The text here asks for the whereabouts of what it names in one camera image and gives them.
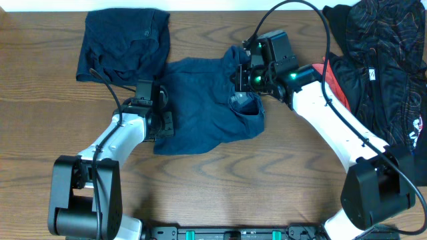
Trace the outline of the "navy blue shorts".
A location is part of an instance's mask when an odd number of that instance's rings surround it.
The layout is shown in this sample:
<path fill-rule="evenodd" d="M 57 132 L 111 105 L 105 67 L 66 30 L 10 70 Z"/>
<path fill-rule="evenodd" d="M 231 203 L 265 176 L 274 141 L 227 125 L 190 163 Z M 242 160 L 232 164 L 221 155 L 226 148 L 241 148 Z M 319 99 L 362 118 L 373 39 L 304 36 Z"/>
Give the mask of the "navy blue shorts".
<path fill-rule="evenodd" d="M 255 93 L 238 92 L 230 77 L 250 57 L 236 46 L 220 59 L 185 58 L 168 63 L 161 84 L 168 93 L 175 134 L 158 139 L 156 155 L 194 155 L 221 143 L 257 137 L 265 111 Z"/>

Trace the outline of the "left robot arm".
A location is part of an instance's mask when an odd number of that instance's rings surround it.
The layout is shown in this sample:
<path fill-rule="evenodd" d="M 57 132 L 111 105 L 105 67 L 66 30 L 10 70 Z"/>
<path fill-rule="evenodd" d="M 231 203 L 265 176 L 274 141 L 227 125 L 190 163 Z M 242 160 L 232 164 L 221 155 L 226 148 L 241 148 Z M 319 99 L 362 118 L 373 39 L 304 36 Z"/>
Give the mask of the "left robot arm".
<path fill-rule="evenodd" d="M 117 104 L 107 129 L 76 155 L 53 165 L 47 227 L 67 239 L 149 239 L 141 220 L 123 213 L 120 169 L 144 141 L 174 134 L 169 94 L 153 80 Z"/>

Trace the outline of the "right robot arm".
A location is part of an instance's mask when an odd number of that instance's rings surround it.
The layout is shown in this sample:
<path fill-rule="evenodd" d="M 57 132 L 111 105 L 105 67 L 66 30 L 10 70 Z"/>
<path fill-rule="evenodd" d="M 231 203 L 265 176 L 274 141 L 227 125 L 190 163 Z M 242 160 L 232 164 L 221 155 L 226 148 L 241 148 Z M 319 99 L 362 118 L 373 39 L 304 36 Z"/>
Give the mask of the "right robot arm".
<path fill-rule="evenodd" d="M 231 80 L 237 91 L 265 93 L 303 117 L 332 148 L 346 172 L 342 209 L 324 223 L 328 239 L 398 238 L 381 222 L 414 206 L 414 159 L 357 120 L 313 65 L 299 66 L 282 30 L 242 43 L 250 61 Z"/>

